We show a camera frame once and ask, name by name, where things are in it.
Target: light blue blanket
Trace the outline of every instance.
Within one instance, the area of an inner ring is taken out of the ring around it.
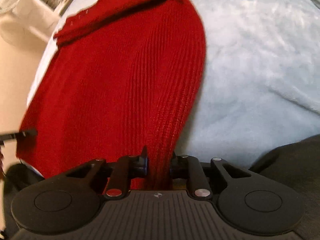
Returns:
[[[74,0],[57,29],[96,1]],[[176,153],[248,167],[275,147],[320,133],[320,10],[310,0],[192,2],[204,23],[207,60]],[[51,39],[28,103],[55,50]]]

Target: ribbed black plate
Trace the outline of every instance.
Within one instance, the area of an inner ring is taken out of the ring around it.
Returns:
[[[93,221],[73,232],[44,236],[21,229],[12,240],[302,240],[294,232],[253,236],[232,228],[212,204],[186,191],[131,191],[108,201]]]

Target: person's leg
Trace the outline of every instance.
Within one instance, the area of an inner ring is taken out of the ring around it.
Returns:
[[[296,232],[306,240],[320,240],[320,135],[278,147],[250,170],[300,193],[305,214]]]
[[[6,226],[3,234],[6,239],[10,239],[19,230],[11,213],[13,198],[20,190],[42,180],[44,180],[43,177],[20,163],[11,166],[6,172],[3,192],[4,221]]]

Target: white fan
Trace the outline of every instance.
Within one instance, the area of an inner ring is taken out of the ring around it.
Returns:
[[[24,28],[48,42],[60,17],[39,0],[0,0],[0,16],[11,14]]]

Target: red sweater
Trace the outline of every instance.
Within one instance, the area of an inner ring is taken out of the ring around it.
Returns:
[[[58,52],[21,124],[38,136],[19,143],[17,156],[48,178],[91,159],[139,155],[147,145],[148,178],[133,187],[167,187],[205,59],[190,1],[99,0],[55,38]]]

